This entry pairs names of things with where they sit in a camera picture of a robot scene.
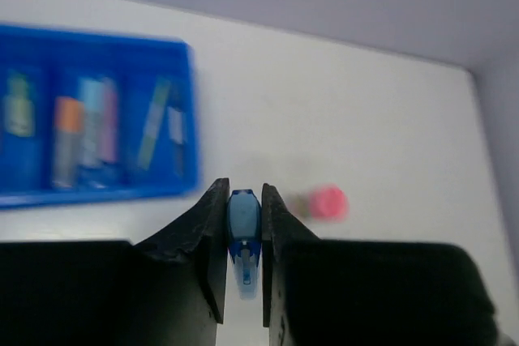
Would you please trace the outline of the blue correction tape case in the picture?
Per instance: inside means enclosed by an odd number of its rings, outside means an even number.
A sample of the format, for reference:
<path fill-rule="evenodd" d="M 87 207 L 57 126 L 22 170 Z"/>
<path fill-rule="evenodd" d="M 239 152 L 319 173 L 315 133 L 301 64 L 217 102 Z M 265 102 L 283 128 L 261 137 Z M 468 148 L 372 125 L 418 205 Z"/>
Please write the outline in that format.
<path fill-rule="evenodd" d="M 228 251 L 239 296 L 255 298 L 261 254 L 261 206 L 251 189 L 233 190 L 227 204 Z"/>

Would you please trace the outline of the orange-capped highlighter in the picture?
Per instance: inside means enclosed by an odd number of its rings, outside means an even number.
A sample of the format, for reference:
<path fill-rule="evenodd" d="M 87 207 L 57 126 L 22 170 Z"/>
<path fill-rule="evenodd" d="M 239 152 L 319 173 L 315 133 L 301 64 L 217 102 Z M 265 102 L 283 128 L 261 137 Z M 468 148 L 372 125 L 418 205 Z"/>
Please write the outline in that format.
<path fill-rule="evenodd" d="M 75 185 L 83 117 L 84 107 L 79 100 L 69 96 L 57 97 L 52 173 L 52 183 L 57 188 L 72 188 Z"/>

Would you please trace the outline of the purple highlighter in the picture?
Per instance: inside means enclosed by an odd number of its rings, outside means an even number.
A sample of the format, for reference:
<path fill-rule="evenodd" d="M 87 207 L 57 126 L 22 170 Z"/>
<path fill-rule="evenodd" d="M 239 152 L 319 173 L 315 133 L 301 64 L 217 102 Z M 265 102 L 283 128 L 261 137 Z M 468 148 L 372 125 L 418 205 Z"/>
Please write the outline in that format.
<path fill-rule="evenodd" d="M 99 157 L 106 164 L 114 164 L 117 160 L 118 134 L 118 94 L 114 81 L 104 78 L 102 91 L 103 111 Z"/>

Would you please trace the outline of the pink-lidded jar of clips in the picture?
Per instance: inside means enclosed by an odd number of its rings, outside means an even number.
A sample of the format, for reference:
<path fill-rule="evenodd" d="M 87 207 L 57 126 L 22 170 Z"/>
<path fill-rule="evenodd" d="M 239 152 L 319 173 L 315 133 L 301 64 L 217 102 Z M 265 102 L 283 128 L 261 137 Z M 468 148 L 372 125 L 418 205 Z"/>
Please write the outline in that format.
<path fill-rule="evenodd" d="M 306 220 L 328 222 L 346 218 L 350 202 L 341 188 L 326 185 L 291 195 L 289 210 Z"/>

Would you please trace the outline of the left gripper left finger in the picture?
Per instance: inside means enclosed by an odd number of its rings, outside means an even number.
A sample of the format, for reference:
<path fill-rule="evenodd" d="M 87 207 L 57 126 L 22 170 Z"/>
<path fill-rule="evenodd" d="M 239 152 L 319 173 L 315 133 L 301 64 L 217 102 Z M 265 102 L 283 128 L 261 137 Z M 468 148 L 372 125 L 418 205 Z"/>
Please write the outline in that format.
<path fill-rule="evenodd" d="M 219 178 L 188 211 L 137 244 L 1 245 L 4 345 L 213 345 L 225 308 Z"/>

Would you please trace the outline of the green correction tape case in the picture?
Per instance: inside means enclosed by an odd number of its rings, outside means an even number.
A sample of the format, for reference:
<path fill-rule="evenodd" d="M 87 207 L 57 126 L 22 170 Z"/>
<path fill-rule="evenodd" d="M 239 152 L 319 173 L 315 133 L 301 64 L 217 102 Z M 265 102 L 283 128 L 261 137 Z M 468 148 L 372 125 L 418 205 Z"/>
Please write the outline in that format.
<path fill-rule="evenodd" d="M 12 73 L 8 77 L 4 97 L 5 126 L 8 133 L 20 138 L 30 138 L 35 133 L 35 109 L 30 91 L 25 74 Z"/>

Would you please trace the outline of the blue-capped highlighter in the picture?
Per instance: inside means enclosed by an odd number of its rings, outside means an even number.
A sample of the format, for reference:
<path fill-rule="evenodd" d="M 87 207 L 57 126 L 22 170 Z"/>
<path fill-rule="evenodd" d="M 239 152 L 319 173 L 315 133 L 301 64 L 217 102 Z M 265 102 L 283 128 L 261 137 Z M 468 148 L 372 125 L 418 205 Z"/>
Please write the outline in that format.
<path fill-rule="evenodd" d="M 82 78 L 81 101 L 84 105 L 84 130 L 82 137 L 81 165 L 86 169 L 98 169 L 97 156 L 101 129 L 101 103 L 103 83 L 100 79 Z"/>

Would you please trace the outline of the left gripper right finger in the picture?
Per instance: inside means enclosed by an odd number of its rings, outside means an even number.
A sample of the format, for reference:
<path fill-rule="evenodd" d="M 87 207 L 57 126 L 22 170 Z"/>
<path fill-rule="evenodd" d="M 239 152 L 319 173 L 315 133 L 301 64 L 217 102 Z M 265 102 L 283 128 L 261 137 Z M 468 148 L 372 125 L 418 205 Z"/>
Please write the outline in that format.
<path fill-rule="evenodd" d="M 459 246 L 317 237 L 262 189 L 272 345 L 496 345 L 495 308 Z"/>

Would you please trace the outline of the black and white pen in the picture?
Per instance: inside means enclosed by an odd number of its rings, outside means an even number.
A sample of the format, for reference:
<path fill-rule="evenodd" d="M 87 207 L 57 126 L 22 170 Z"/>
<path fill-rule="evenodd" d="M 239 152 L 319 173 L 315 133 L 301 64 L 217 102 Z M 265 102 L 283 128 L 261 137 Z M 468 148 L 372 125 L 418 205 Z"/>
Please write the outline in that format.
<path fill-rule="evenodd" d="M 175 86 L 171 88 L 167 109 L 169 138 L 173 144 L 174 168 L 176 174 L 181 177 L 184 171 L 184 112 L 180 92 Z"/>

